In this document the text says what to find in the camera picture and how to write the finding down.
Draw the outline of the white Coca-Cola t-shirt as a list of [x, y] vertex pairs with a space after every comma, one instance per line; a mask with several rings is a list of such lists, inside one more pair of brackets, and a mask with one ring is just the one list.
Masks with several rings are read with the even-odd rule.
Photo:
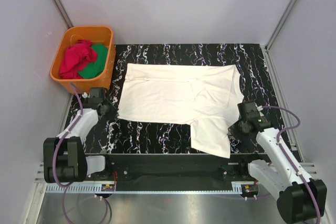
[[239, 119], [244, 96], [235, 65], [176, 66], [129, 63], [118, 118], [187, 124], [191, 147], [230, 158], [228, 129]]

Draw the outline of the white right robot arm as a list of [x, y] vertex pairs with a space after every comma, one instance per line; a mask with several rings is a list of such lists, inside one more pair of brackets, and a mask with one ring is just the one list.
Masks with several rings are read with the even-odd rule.
[[238, 104], [239, 120], [229, 132], [235, 138], [253, 138], [264, 149], [269, 162], [256, 159], [238, 167], [244, 180], [260, 182], [276, 201], [285, 223], [320, 223], [325, 211], [327, 187], [314, 179], [297, 161], [282, 139], [286, 129], [275, 128], [272, 120], [262, 115], [253, 101]]

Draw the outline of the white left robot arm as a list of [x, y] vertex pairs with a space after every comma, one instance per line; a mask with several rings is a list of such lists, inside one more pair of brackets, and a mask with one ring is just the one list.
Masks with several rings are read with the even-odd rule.
[[86, 156], [83, 143], [98, 123], [114, 119], [118, 110], [106, 98], [105, 88], [90, 88], [88, 96], [79, 102], [80, 109], [67, 128], [43, 143], [44, 180], [63, 186], [82, 182], [96, 174], [103, 180], [113, 175], [112, 165], [103, 155]]

